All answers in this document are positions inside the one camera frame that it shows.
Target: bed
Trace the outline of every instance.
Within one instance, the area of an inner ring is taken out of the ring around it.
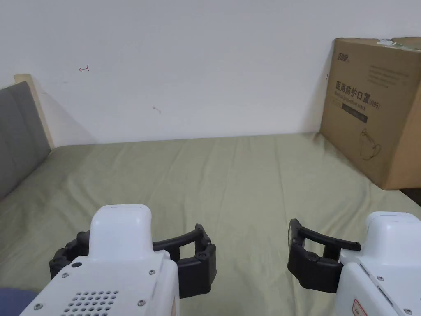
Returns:
[[[22,100],[20,109],[35,106]],[[317,133],[48,148],[27,172],[0,201],[0,287],[41,290],[54,252],[88,230],[102,205],[145,204],[154,241],[201,223],[217,246],[212,290],[182,300],[183,316],[334,315],[334,295],[304,290],[286,268],[289,220],[363,242],[371,212],[421,217],[417,204],[379,189]]]

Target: box label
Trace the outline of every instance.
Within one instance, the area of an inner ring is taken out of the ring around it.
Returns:
[[[352,116],[355,116],[356,118],[358,118],[363,123],[367,123],[368,117],[365,116],[364,114],[362,114],[361,112],[358,112],[357,110],[355,110],[352,107],[346,105],[345,103],[342,103],[341,108],[343,110],[345,110],[346,112],[348,112],[349,114],[351,114]]]

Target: blue fabric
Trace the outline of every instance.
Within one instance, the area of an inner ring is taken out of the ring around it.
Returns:
[[[0,288],[0,315],[19,316],[36,296],[32,291]]]

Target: green bed sheet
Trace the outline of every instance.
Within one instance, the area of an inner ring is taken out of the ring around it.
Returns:
[[[334,295],[304,290],[286,268],[289,220],[363,242],[371,212],[421,216],[319,134],[66,146],[0,202],[0,287],[41,290],[55,251],[108,204],[147,205],[154,241],[196,223],[212,238],[212,291],[182,300],[183,316],[334,315]]]

